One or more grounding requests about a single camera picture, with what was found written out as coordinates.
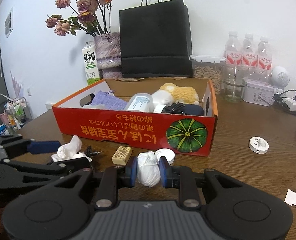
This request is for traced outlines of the white tissue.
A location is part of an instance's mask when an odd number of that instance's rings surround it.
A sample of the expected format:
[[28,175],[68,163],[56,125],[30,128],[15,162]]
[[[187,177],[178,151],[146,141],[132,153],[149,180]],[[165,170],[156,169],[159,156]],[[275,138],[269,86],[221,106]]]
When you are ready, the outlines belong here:
[[78,158],[87,158],[89,162],[92,161],[90,157],[81,152],[82,141],[77,135],[74,135],[68,144],[61,145],[56,154],[51,156],[53,162],[64,160],[72,160]]

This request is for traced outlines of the white tissue ball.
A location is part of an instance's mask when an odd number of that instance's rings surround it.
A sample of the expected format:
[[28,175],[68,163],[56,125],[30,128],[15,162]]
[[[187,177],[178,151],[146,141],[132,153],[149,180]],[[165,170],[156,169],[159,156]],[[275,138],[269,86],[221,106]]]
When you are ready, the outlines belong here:
[[146,187],[154,187],[160,181],[157,157],[153,151],[140,153],[137,157],[137,180]]

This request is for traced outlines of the white plastic lid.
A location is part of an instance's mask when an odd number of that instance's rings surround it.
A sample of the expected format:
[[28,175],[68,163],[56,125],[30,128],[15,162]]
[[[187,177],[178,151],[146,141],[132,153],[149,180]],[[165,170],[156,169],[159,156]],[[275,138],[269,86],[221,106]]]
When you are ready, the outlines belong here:
[[159,163],[161,157],[165,157],[169,164],[175,160],[175,152],[168,148],[161,148],[155,152],[155,157]]

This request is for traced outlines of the red pumpkin cardboard box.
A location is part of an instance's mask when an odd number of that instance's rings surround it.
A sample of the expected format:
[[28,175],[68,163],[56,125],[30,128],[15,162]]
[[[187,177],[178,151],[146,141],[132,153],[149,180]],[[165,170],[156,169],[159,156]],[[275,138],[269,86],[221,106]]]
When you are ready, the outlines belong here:
[[[152,94],[165,83],[194,88],[204,115],[113,111],[80,105],[80,100],[92,93],[102,91],[130,100],[136,93]],[[147,150],[169,148],[175,153],[205,157],[210,154],[218,119],[211,81],[187,77],[100,80],[57,102],[52,109],[61,133]]]

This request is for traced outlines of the purple knitted pouch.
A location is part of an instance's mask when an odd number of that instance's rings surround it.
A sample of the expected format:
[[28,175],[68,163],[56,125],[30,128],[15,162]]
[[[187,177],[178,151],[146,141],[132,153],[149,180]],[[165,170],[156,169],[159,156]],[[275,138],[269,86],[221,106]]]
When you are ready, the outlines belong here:
[[127,101],[114,96],[112,92],[99,91],[90,106],[102,106],[104,109],[122,111],[127,106]]

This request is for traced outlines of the white round tin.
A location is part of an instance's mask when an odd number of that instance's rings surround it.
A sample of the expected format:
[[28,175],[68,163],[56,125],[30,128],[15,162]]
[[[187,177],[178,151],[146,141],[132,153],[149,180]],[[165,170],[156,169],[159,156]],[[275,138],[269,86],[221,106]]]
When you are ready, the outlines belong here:
[[249,148],[257,154],[265,154],[269,150],[269,144],[261,137],[252,137],[249,139]]

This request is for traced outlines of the yellow white plush toy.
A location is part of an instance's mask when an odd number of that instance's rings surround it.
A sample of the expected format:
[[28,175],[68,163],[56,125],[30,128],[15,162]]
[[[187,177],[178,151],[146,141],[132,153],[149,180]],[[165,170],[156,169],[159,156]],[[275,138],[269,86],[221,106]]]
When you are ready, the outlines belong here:
[[158,105],[168,106],[176,102],[198,105],[200,100],[193,87],[180,87],[173,83],[165,83],[151,96],[155,107]]

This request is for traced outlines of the green white milk carton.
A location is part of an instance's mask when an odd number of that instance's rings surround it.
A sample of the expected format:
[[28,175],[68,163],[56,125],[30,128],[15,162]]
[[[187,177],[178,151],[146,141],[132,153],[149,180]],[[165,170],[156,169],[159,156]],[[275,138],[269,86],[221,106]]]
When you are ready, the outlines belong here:
[[95,45],[93,42],[86,42],[82,49],[83,62],[88,85],[96,83],[100,80],[99,69],[95,57]]

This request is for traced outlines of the floral tin box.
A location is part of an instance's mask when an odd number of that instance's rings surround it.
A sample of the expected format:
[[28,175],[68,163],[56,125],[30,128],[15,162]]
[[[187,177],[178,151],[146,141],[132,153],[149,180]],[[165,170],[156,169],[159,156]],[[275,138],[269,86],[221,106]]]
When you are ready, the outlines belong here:
[[243,93],[243,101],[270,107],[274,103],[273,95],[280,92],[280,89],[269,83],[248,79]]

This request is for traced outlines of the left water bottle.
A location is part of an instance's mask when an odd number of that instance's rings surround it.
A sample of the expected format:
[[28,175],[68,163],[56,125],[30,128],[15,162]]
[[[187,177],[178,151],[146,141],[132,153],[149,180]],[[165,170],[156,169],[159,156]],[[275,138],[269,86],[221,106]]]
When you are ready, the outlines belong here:
[[225,75],[226,79],[235,79],[239,67],[242,65],[242,48],[238,40],[237,31],[230,31],[225,44]]

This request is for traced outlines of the white power adapter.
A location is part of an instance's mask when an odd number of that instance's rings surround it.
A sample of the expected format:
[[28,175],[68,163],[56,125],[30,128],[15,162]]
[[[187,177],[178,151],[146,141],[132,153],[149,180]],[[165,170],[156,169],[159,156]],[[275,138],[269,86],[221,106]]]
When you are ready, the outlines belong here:
[[296,111],[296,100],[292,98],[283,98],[282,102],[287,106],[289,111]]

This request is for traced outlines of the middle water bottle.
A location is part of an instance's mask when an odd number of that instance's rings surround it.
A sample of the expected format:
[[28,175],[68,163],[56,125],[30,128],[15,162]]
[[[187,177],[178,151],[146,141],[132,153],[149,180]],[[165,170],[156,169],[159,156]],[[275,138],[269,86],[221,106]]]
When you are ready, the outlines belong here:
[[254,80],[257,68],[257,53],[254,47],[253,35],[246,33],[242,44],[242,63],[249,69],[249,79]]

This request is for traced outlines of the right water bottle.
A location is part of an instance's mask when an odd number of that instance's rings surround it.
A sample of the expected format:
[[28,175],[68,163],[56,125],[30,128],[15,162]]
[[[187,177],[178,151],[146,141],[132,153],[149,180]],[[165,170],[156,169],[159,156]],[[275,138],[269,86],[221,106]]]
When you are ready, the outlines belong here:
[[267,81],[272,65],[272,54],[269,49],[267,37],[260,37],[260,42],[257,46],[257,79]]

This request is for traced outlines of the black paper shopping bag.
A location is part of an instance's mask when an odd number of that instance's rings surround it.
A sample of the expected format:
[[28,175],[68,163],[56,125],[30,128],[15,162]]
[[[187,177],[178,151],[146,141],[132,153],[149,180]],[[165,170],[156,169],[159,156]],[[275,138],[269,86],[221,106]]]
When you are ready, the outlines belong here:
[[141,0],[119,11],[121,72],[124,78],[192,77],[192,40],[183,0]]

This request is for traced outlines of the dried rose bouquet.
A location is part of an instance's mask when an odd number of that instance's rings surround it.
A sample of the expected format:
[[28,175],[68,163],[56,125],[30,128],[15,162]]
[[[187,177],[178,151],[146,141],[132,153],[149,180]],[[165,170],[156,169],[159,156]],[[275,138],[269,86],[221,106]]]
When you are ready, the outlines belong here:
[[53,14],[46,19],[46,26],[55,35],[76,35],[83,30],[92,37],[111,33],[112,0],[55,0],[58,9],[71,8],[72,15],[65,19]]

